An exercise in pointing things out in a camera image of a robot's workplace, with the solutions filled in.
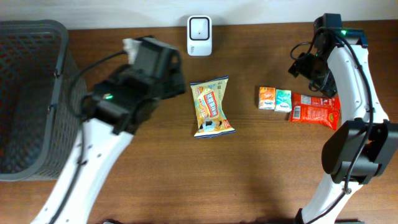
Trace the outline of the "red snack bag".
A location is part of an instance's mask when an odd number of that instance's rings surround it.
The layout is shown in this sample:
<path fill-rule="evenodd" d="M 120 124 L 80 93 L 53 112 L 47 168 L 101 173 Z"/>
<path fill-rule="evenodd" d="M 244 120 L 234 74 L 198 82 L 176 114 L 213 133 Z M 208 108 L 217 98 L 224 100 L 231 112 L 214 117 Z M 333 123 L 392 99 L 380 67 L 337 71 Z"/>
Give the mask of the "red snack bag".
<path fill-rule="evenodd" d="M 336 131 L 340 117 L 340 99 L 292 94 L 292 111 L 289 121 L 292 123 L 322 124 Z"/>

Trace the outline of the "teal tissue pack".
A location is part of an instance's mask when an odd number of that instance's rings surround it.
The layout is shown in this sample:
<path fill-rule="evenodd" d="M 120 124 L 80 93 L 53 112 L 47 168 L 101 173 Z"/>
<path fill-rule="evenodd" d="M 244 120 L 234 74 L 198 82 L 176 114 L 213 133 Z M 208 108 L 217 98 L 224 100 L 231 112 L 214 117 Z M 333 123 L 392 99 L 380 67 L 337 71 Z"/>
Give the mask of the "teal tissue pack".
<path fill-rule="evenodd" d="M 289 113 L 292 111 L 292 92 L 276 89 L 274 111 Z"/>

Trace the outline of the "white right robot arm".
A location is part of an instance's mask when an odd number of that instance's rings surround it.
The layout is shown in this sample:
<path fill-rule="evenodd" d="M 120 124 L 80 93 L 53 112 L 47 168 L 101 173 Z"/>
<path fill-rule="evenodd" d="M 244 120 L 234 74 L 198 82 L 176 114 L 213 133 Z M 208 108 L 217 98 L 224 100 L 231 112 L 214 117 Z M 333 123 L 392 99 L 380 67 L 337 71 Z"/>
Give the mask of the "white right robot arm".
<path fill-rule="evenodd" d="M 389 121 L 368 65 L 362 29 L 344 28 L 340 14 L 325 13 L 313 23 L 309 46 L 288 72 L 309 80 L 309 89 L 341 105 L 341 127 L 322 149 L 323 178 L 294 223 L 336 223 L 348 200 L 385 171 L 397 150 L 397 124 Z"/>

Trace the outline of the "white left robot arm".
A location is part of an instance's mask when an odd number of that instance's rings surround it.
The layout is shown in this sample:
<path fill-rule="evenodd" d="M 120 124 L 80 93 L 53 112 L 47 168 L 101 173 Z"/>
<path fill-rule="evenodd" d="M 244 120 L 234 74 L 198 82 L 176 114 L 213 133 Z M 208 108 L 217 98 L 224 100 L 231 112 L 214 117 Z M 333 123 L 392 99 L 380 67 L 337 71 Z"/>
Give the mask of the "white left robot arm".
<path fill-rule="evenodd" d="M 185 93 L 178 49 L 153 36 L 124 39 L 126 64 L 68 109 L 80 130 L 49 198 L 33 223 L 86 223 L 96 198 L 138 128 L 161 100 Z"/>

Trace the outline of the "orange tissue pack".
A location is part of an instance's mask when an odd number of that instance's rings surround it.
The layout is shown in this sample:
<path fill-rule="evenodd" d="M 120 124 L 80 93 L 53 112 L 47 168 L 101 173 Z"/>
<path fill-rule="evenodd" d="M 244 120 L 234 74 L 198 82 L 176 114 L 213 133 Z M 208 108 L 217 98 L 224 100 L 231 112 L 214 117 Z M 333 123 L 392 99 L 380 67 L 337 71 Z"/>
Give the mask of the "orange tissue pack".
<path fill-rule="evenodd" d="M 275 94 L 276 88 L 261 86 L 259 88 L 259 109 L 274 110 Z"/>

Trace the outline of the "yellow wet wipes pack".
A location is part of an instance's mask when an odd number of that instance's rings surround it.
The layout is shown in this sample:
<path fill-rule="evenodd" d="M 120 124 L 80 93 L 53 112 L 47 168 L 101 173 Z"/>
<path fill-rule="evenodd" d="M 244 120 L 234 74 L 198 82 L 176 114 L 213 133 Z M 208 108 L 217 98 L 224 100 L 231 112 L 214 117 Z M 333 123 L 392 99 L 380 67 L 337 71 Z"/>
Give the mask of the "yellow wet wipes pack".
<path fill-rule="evenodd" d="M 222 107 L 228 80 L 229 76 L 223 76 L 205 82 L 190 83 L 198 123 L 195 138 L 213 138 L 236 132 Z"/>

